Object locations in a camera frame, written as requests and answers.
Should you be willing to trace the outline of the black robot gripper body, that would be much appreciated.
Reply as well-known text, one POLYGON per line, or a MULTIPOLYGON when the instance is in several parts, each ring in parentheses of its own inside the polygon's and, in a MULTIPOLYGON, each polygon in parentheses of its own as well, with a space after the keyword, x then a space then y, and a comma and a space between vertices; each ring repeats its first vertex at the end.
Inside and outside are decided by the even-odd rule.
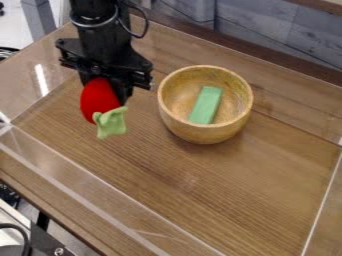
POLYGON ((60 63, 75 69, 87 80, 101 76, 127 87, 151 89, 152 63, 131 45, 131 35, 116 23, 95 28, 77 28, 77 38, 61 38, 55 46, 60 50, 60 63))

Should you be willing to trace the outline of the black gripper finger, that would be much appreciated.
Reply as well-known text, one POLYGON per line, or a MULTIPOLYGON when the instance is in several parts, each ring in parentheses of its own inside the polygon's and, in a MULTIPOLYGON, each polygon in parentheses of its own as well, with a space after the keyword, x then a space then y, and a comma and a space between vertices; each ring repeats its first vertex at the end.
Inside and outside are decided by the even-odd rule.
POLYGON ((125 81, 117 79, 111 80, 111 86, 113 88, 120 104, 124 105, 128 98, 133 94, 132 86, 125 81))

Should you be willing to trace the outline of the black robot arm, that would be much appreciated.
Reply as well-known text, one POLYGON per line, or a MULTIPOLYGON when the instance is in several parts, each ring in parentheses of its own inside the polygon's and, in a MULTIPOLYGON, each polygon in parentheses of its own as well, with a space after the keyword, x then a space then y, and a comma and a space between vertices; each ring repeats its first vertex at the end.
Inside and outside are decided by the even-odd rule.
POLYGON ((151 89, 153 65, 133 49, 149 28, 145 11, 129 0, 69 0, 76 38, 60 38, 60 64, 77 71, 83 83, 101 77, 121 105, 133 88, 151 89))

